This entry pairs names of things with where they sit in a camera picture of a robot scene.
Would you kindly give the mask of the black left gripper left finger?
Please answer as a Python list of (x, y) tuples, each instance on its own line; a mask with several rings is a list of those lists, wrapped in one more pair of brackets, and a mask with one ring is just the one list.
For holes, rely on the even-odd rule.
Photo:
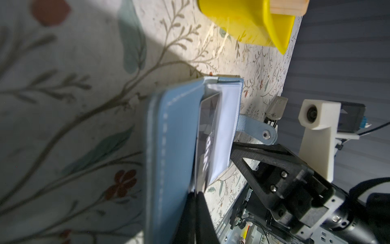
[(173, 244), (194, 244), (196, 230), (196, 193), (187, 195), (180, 223), (173, 237)]

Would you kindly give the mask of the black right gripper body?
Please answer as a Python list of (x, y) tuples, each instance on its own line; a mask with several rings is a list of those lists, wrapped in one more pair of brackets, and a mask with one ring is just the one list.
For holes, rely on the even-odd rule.
[(349, 224), (346, 193), (337, 189), (286, 147), (235, 142), (231, 160), (252, 193), (241, 211), (288, 240), (306, 241), (319, 228)]

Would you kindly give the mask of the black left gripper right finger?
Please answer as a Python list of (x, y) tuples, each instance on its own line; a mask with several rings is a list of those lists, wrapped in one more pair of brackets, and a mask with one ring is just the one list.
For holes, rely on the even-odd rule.
[(220, 244), (203, 192), (196, 194), (196, 243)]

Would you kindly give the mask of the black VIP credit card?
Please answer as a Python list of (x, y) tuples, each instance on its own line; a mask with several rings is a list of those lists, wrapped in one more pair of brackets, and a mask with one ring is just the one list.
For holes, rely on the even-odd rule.
[(200, 104), (194, 164), (194, 190), (196, 193), (203, 192), (208, 182), (219, 99), (220, 93), (216, 93), (202, 100)]

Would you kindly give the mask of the blue leather card holder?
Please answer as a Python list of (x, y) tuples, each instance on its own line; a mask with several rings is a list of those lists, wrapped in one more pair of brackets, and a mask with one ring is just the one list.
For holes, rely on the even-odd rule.
[(265, 145), (276, 142), (274, 127), (240, 114), (242, 86), (241, 78), (206, 76), (150, 97), (143, 136), (145, 243), (172, 244), (187, 195), (196, 193), (194, 164), (202, 100), (220, 93), (207, 184), (227, 169), (236, 132)]

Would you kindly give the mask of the yellow plastic card tray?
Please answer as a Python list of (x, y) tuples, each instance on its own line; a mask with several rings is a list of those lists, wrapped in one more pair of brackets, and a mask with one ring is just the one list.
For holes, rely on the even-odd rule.
[(271, 13), (270, 1), (199, 0), (198, 6), (237, 41), (286, 53), (296, 17)]

